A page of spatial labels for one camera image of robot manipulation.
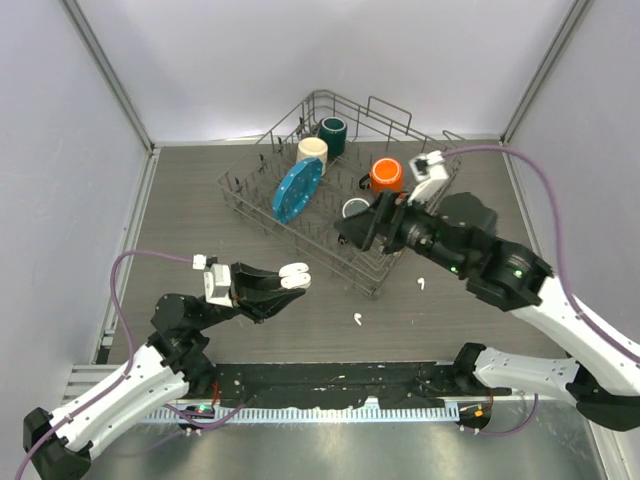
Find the plate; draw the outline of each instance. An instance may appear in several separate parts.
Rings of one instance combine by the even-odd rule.
[[[273,216],[287,224],[307,206],[322,177],[322,162],[319,158],[307,158],[298,162],[278,186],[273,196]]]

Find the wire rack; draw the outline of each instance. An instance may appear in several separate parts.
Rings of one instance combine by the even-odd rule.
[[[320,120],[328,116],[347,123],[345,151],[329,161],[304,211],[286,225],[279,223],[272,215],[273,197],[295,165],[297,143],[314,135]],[[411,128],[411,121],[409,111],[377,97],[369,97],[364,106],[328,90],[314,91],[265,133],[218,179],[218,184],[226,203],[241,217],[254,221],[265,234],[276,235],[297,253],[314,258],[332,274],[375,298],[403,252],[385,255],[377,240],[367,252],[342,244],[333,222],[341,218],[347,200],[374,199],[370,192],[358,187],[358,181],[378,158],[391,156],[400,161],[405,167],[405,189],[411,190],[415,180],[408,178],[409,159],[422,152],[455,148],[456,140],[464,140],[446,130],[443,131],[446,140],[436,140]],[[450,179],[432,198],[427,211],[437,208],[461,163],[461,156],[447,161]]]

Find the metal frame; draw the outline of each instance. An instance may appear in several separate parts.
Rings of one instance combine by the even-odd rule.
[[[391,113],[374,110],[374,102]],[[398,114],[401,120],[389,116]],[[311,135],[322,118],[336,115],[347,122],[349,133],[352,134],[345,152],[329,162],[326,174],[305,210],[288,224],[279,223],[271,212],[272,199],[288,170],[295,165],[297,140]],[[438,141],[412,128],[411,121],[411,112],[378,97],[369,97],[364,106],[329,90],[317,90],[259,138],[254,148],[218,179],[218,184],[227,204],[241,218],[255,222],[265,234],[276,235],[290,243],[297,252],[305,253],[329,268],[332,274],[345,278],[366,295],[376,297],[402,252],[393,256],[383,255],[380,242],[374,242],[368,252],[340,244],[332,225],[340,218],[344,202],[366,195],[358,188],[358,182],[369,172],[374,160],[386,155],[396,156],[401,163],[405,163],[408,172],[407,162],[415,155],[425,151],[447,150],[456,146],[455,140],[464,140],[445,130],[443,135],[447,138],[446,143]],[[283,134],[284,138],[278,137],[276,132],[282,130],[285,134],[290,133],[286,137]],[[357,143],[364,131],[367,138],[373,132],[383,135],[384,141],[377,143],[376,147]],[[400,141],[396,138],[398,133],[414,143]],[[267,146],[271,145],[271,152],[266,154],[265,140]],[[450,178],[431,199],[428,211],[437,207],[438,201],[455,179],[461,162],[461,156],[447,162]],[[414,185],[415,180],[410,180],[410,175],[406,173],[405,189],[411,190]]]
[[[127,117],[127,120],[131,123],[131,126],[135,130],[140,142],[144,146],[145,150],[151,152],[153,150],[153,142],[149,138],[142,120],[140,120],[140,116],[137,114],[133,106],[131,98],[118,79],[118,76],[111,66],[107,55],[104,53],[100,42],[98,42],[98,39],[96,38],[87,17],[84,15],[82,8],[80,8],[77,0],[59,0],[59,2],[67,13],[69,20],[71,20],[71,23],[75,27],[78,36],[84,43],[85,47],[87,47],[89,55],[91,55],[96,67],[102,74],[105,82],[107,82],[107,85],[118,102],[118,105],[122,108],[125,117]]]
[[[562,52],[567,46],[576,28],[580,25],[580,21],[584,18],[584,15],[587,13],[587,10],[592,3],[592,0],[574,0],[573,5],[569,8],[569,12],[560,26],[560,29],[553,38],[551,45],[549,45],[538,70],[531,79],[531,82],[529,82],[529,86],[525,90],[525,93],[516,107],[511,120],[509,120],[509,123],[507,124],[507,128],[500,139],[503,143],[508,144],[513,139],[513,136],[529,112],[531,105],[538,96],[538,93],[540,93],[540,90],[553,70],[553,67],[560,59]]]
[[[129,217],[129,223],[127,227],[125,227],[127,233],[125,234],[122,244],[120,245],[120,249],[118,250],[119,254],[127,250],[134,249],[138,243],[138,236],[140,235],[140,229],[142,228],[142,221],[144,220],[147,201],[151,194],[151,186],[153,185],[153,177],[156,173],[159,156],[160,149],[154,149],[149,155],[147,155],[144,170],[140,177],[138,195],[136,196],[133,210]],[[120,275],[118,276],[116,284],[118,298],[124,297],[132,263],[132,258],[128,258],[122,262]],[[109,355],[109,349],[113,342],[113,336],[115,335],[116,326],[118,324],[118,316],[110,299],[107,299],[104,311],[105,314],[99,327],[97,343],[94,348],[92,359],[94,363],[106,362]]]

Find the cup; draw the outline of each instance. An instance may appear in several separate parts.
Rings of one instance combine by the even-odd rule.
[[[383,190],[402,192],[402,165],[395,158],[385,157],[376,160],[371,170],[358,182],[358,186],[379,195]]]
[[[338,117],[326,117],[320,121],[318,138],[327,142],[329,158],[339,157],[347,145],[347,124]]]
[[[322,175],[327,171],[327,154],[329,147],[324,140],[316,137],[303,138],[298,142],[296,163],[307,158],[318,158],[322,162]]]

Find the purple cable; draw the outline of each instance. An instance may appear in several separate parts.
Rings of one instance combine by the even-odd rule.
[[[169,410],[173,411],[174,413],[176,413],[179,417],[189,421],[189,423],[191,423],[192,425],[194,424],[193,420],[189,417],[189,415],[186,415],[187,412],[183,412],[181,410],[178,410],[177,408],[175,408],[175,407],[173,407],[171,405],[165,405],[165,407],[168,408]],[[202,431],[210,432],[212,430],[216,430],[216,429],[222,427],[225,423],[227,423],[234,415],[236,415],[243,408],[244,408],[244,405],[238,405],[234,410],[229,412],[227,415],[222,417],[217,422],[200,424],[200,425],[205,425],[204,427],[201,427]],[[144,450],[141,450],[139,452],[136,452],[136,453],[114,453],[114,454],[112,454],[112,456],[118,457],[118,458],[136,458],[136,457],[139,457],[141,455],[145,455],[145,454],[151,452],[152,450],[155,450],[156,448],[161,447],[165,443],[170,442],[174,438],[178,438],[178,437],[180,437],[182,435],[186,435],[186,432],[183,432],[183,431],[174,432],[171,435],[167,435],[163,439],[157,441],[153,445],[151,445],[151,446],[149,446],[149,447],[147,447]]]
[[[533,422],[533,419],[536,418],[538,413],[538,394],[536,393],[533,396],[533,407],[531,408],[531,413],[527,417],[527,419],[520,425],[519,427],[512,428],[511,430],[507,430],[505,432],[485,432],[484,430],[480,430],[477,435],[481,435],[483,437],[508,437],[509,435],[515,435],[516,433],[520,433],[522,430],[527,428]],[[466,432],[475,433],[475,429],[470,427],[464,427]]]
[[[557,260],[558,260],[558,278],[560,280],[560,285],[562,287],[562,291],[567,297],[567,302],[571,305],[571,308],[575,311],[576,318],[584,321],[587,326],[593,330],[600,338],[602,338],[605,342],[615,348],[618,352],[622,353],[624,356],[628,357],[630,360],[633,360],[635,363],[640,363],[640,356],[634,354],[630,350],[628,350],[624,345],[618,343],[611,335],[605,332],[597,323],[595,323],[589,316],[582,311],[578,302],[574,298],[571,288],[571,283],[569,281],[569,275],[567,275],[567,266],[564,254],[564,244],[562,239],[562,228],[560,222],[560,209],[558,207],[558,200],[556,198],[555,192],[551,188],[551,184],[549,182],[548,177],[542,171],[539,165],[537,165],[533,160],[531,160],[524,153],[520,153],[517,150],[514,150],[510,147],[503,147],[500,145],[473,145],[470,147],[461,147],[455,148],[453,150],[447,150],[442,152],[442,156],[444,158],[451,157],[455,155],[462,155],[465,153],[473,153],[473,152],[501,152],[506,153],[508,155],[513,155],[514,157],[518,157],[524,163],[526,163],[529,167],[531,167],[536,174],[542,184],[544,185],[545,190],[547,191],[547,196],[549,197],[549,202],[551,203],[551,210],[553,212],[553,223],[556,235],[556,250],[557,250]]]
[[[35,452],[37,452],[38,449],[42,445],[44,445],[44,443],[49,438],[51,438],[51,436],[55,432],[57,432],[60,428],[62,428],[67,423],[69,423],[74,417],[76,417],[77,415],[79,415],[80,413],[85,411],[87,408],[91,407],[96,402],[100,401],[101,399],[106,397],[109,393],[111,393],[113,390],[115,390],[118,387],[118,385],[120,385],[124,381],[125,377],[129,374],[129,372],[133,368],[133,356],[135,354],[134,347],[133,347],[133,337],[131,335],[131,329],[129,328],[129,325],[127,324],[127,320],[124,317],[124,313],[122,312],[122,307],[120,306],[120,302],[118,300],[118,295],[116,293],[116,280],[117,280],[117,277],[118,277],[118,271],[119,271],[119,268],[120,268],[120,264],[122,263],[122,261],[125,258],[133,256],[133,255],[148,255],[148,256],[152,256],[152,257],[165,258],[165,259],[168,259],[168,260],[175,260],[177,262],[188,263],[188,264],[191,264],[193,262],[193,260],[190,259],[190,258],[176,257],[174,255],[167,255],[165,253],[154,252],[152,250],[129,250],[127,252],[124,252],[118,258],[116,258],[116,260],[113,262],[113,266],[111,267],[111,276],[110,276],[110,279],[109,279],[109,288],[111,290],[111,302],[113,303],[113,306],[116,309],[116,313],[118,315],[118,318],[120,319],[120,322],[122,323],[122,329],[124,331],[125,337],[127,338],[127,345],[129,347],[129,358],[127,359],[127,363],[126,363],[126,367],[124,369],[124,372],[123,372],[122,376],[120,376],[118,378],[118,380],[113,382],[113,384],[111,384],[106,389],[104,389],[102,392],[97,394],[95,397],[93,397],[87,403],[85,403],[81,407],[78,407],[76,410],[71,412],[68,417],[66,417],[64,420],[61,420],[56,425],[52,426],[44,435],[42,435],[42,437],[40,437],[38,439],[38,441],[33,445],[33,447],[31,447],[29,449],[29,451],[25,455],[24,459],[22,460],[22,463],[20,463],[20,466],[18,467],[18,471],[15,474],[14,480],[20,480],[22,478],[22,475],[24,474],[24,471],[27,468],[27,465],[29,465],[29,462],[31,461],[31,458],[33,457]]]

